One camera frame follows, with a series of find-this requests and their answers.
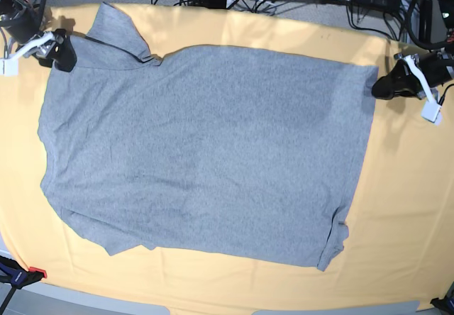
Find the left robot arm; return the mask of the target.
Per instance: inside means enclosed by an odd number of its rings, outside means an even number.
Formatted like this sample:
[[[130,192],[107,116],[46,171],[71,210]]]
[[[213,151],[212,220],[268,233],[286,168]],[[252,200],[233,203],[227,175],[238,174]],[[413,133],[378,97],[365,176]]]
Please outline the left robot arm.
[[[424,54],[395,55],[396,64],[372,87],[376,99],[434,100],[453,89],[453,0],[411,0],[405,13],[409,40]]]

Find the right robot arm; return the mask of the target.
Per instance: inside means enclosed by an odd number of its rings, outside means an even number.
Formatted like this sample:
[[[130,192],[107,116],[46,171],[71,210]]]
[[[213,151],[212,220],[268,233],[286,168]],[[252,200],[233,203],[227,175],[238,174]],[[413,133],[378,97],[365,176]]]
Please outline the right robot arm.
[[[4,47],[1,75],[18,75],[21,57],[34,57],[43,67],[71,72],[77,55],[65,29],[44,31],[47,0],[1,0],[1,37]]]

